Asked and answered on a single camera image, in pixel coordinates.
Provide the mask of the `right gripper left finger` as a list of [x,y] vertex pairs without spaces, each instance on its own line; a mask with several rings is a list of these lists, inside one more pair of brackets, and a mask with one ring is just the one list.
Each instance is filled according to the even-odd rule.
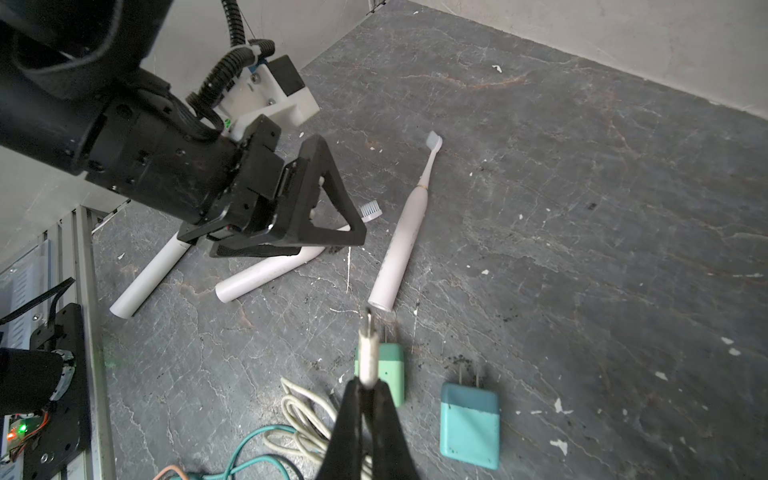
[[317,480],[360,480],[362,454],[363,386],[357,377],[347,383],[330,442]]

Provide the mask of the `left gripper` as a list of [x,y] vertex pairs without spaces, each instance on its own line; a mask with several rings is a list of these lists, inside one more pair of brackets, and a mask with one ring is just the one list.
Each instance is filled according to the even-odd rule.
[[267,116],[240,139],[226,137],[168,90],[108,89],[83,113],[87,181],[183,221],[176,238],[211,240],[213,258],[365,242],[365,223],[320,135],[285,164],[275,152],[281,129]]

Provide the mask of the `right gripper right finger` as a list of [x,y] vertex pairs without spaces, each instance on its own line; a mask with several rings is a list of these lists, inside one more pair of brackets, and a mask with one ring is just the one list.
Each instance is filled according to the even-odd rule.
[[364,391],[362,412],[372,439],[371,477],[383,480],[419,479],[386,382],[378,380],[372,389]]

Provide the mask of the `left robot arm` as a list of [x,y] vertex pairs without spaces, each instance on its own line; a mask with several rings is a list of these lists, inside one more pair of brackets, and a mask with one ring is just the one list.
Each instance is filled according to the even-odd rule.
[[295,255],[360,246],[367,229],[326,140],[294,159],[284,130],[318,110],[287,56],[248,37],[223,3],[227,52],[179,98],[144,70],[167,1],[5,1],[4,147],[180,220],[180,241],[215,257]]

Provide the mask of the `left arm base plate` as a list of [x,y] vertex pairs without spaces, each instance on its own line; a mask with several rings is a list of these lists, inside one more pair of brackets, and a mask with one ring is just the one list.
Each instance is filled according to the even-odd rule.
[[48,422],[24,449],[23,477],[50,479],[90,445],[90,405],[86,369],[83,308],[69,303],[51,324],[38,327],[30,347],[42,352],[44,385],[49,388],[43,409]]

